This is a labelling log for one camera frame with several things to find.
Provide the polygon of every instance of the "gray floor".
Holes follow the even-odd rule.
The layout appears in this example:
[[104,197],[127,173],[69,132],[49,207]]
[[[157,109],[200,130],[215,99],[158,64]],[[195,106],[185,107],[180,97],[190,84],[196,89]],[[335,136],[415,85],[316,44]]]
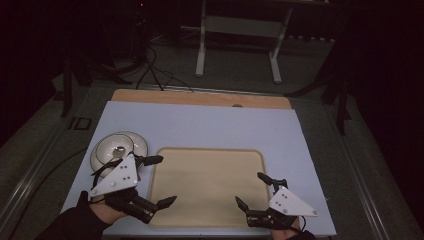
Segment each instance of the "gray floor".
[[[332,46],[331,42],[285,40],[278,58],[283,83],[275,85],[264,49],[257,46],[255,49],[239,45],[222,46],[214,41],[208,44],[202,78],[194,74],[198,51],[195,35],[194,40],[188,38],[180,45],[152,43],[157,53],[154,65],[173,73],[175,78],[184,81],[194,91],[283,96],[314,80]],[[61,102],[51,100],[1,148],[0,161],[4,167],[0,169],[0,194],[3,196],[0,207],[8,207],[3,210],[1,219],[5,219],[4,213],[10,214],[1,239],[1,236],[8,236],[23,210],[22,206],[14,207],[8,202],[8,199],[17,199],[15,187],[28,187],[26,192],[16,192],[22,193],[22,198],[25,198],[26,195],[31,196],[29,190],[35,190],[37,186],[19,183],[19,180],[32,176],[31,173],[39,169],[39,174],[33,176],[33,180],[39,182],[59,162],[82,150],[57,168],[32,199],[28,198],[30,201],[25,203],[29,202],[29,207],[12,239],[34,238],[59,214],[106,101],[117,88],[134,88],[144,71],[145,68],[142,68],[125,77],[134,82],[132,86],[119,86],[99,77],[90,88],[75,86],[74,107],[67,118],[60,118]],[[167,72],[156,72],[162,84],[168,81]],[[152,74],[146,75],[140,88],[158,89]],[[172,80],[165,90],[188,89]],[[328,198],[337,231],[333,239],[424,239],[356,108],[355,99],[349,98],[348,111],[352,119],[345,122],[347,134],[341,136],[334,124],[337,106],[320,102],[322,90],[290,100],[299,116]],[[73,117],[90,118],[93,123],[87,131],[69,130]]]

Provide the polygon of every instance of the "sleeve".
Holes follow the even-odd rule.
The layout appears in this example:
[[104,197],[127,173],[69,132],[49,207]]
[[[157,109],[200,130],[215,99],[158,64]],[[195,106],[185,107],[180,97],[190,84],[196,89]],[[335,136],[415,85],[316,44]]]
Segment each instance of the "sleeve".
[[296,236],[288,238],[287,240],[316,240],[316,238],[311,232],[304,231]]
[[88,193],[81,192],[78,204],[60,214],[36,240],[100,240],[111,225],[100,220],[90,209]]

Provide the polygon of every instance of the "dark background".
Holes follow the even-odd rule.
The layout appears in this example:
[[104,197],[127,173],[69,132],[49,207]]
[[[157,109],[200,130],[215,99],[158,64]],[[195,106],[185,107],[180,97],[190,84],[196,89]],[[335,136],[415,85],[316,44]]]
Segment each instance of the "dark background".
[[[370,5],[369,1],[334,3],[343,2]],[[376,7],[348,15],[349,20],[340,15],[342,10],[299,8],[288,34],[304,36],[306,41],[313,36],[337,40],[324,68],[349,77],[349,93],[356,98],[424,229],[424,7],[421,1],[373,3]],[[236,8],[232,4],[221,1],[212,10],[223,15],[233,11],[240,16],[278,17],[269,14],[267,7]],[[150,30],[178,39],[180,25],[199,24],[199,9],[200,1],[195,0],[2,0],[0,109],[4,127],[0,146],[54,95],[50,80],[62,72],[66,39],[96,61],[111,64],[114,57],[143,54],[143,49],[134,50],[131,45],[140,14]]]

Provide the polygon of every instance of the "stacked plates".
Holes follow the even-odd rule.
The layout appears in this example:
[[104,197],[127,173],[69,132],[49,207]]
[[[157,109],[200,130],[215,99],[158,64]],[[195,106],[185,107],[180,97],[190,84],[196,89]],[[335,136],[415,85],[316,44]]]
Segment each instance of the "stacked plates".
[[[116,132],[103,138],[91,152],[90,164],[97,171],[108,162],[125,158],[130,152],[137,156],[147,156],[147,143],[140,135],[133,132]],[[105,169],[100,176],[107,176],[113,168]]]

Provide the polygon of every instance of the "white tabletop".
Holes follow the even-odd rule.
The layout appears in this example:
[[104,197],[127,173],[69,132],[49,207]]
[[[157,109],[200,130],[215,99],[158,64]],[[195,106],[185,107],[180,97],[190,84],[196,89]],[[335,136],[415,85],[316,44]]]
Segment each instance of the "white tabletop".
[[[80,192],[91,188],[93,177],[90,174],[93,171],[90,154],[94,146],[105,136],[118,131],[140,134],[147,142],[148,155],[155,155],[163,147],[256,149],[263,155],[266,174],[275,179],[287,179],[290,190],[319,212],[319,217],[306,218],[306,229],[317,236],[336,234],[294,110],[110,101],[62,211],[75,206]],[[152,170],[152,167],[140,170],[141,182],[137,190],[141,197],[148,196]],[[133,217],[126,217],[105,230],[104,234],[265,236],[269,235],[269,231],[260,228],[153,228]]]

